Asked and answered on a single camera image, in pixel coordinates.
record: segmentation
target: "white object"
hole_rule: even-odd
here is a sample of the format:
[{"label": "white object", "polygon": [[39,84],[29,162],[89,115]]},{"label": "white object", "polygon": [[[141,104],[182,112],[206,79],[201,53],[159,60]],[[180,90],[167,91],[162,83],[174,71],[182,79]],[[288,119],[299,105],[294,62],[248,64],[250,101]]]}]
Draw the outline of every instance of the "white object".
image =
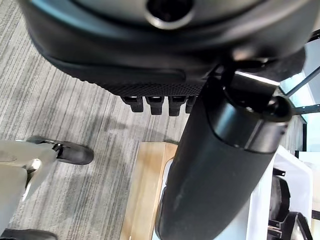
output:
[{"label": "white object", "polygon": [[320,152],[299,152],[299,160],[304,162],[313,172],[312,209],[320,212]]},{"label": "white object", "polygon": [[[162,189],[165,187],[169,168],[164,170]],[[313,179],[312,171],[303,162],[279,146],[260,182],[229,226],[214,240],[266,240],[268,234],[269,208],[273,167],[286,171],[283,177],[290,190],[290,211],[301,212],[311,224]],[[153,233],[152,240],[159,240]]]}]

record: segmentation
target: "gray striped carpet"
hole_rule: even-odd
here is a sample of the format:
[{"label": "gray striped carpet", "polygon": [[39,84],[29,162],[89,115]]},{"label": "gray striped carpet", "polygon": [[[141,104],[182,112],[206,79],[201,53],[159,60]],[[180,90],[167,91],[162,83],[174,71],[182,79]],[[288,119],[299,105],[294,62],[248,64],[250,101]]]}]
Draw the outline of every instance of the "gray striped carpet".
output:
[{"label": "gray striped carpet", "polygon": [[[60,240],[117,240],[139,142],[178,141],[187,118],[183,110],[169,117],[168,104],[162,116],[148,107],[132,113],[119,97],[55,69],[32,46],[17,4],[0,0],[0,139],[42,135],[95,152],[87,166],[57,163],[10,228],[51,231]],[[291,151],[302,145],[301,128],[296,119],[283,141]]]}]

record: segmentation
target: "floor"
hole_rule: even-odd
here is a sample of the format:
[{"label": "floor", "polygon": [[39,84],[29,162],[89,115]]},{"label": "floor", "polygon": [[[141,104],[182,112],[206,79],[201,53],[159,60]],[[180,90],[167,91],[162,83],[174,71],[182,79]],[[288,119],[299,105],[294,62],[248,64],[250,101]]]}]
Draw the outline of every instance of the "floor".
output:
[{"label": "floor", "polygon": [[[60,240],[117,240],[140,142],[177,142],[188,115],[132,113],[117,96],[67,76],[32,46],[13,0],[0,0],[0,139],[32,135],[89,145],[86,166],[57,163],[39,190],[19,206],[9,227],[56,233]],[[302,147],[302,123],[283,145]]]}]

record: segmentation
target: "wooden board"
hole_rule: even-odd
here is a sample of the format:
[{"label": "wooden board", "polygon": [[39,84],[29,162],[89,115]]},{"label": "wooden board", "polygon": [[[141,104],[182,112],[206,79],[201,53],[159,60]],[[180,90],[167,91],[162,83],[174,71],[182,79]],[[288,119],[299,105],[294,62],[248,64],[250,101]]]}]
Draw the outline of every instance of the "wooden board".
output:
[{"label": "wooden board", "polygon": [[139,146],[120,240],[151,240],[164,169],[177,145],[142,142]]}]

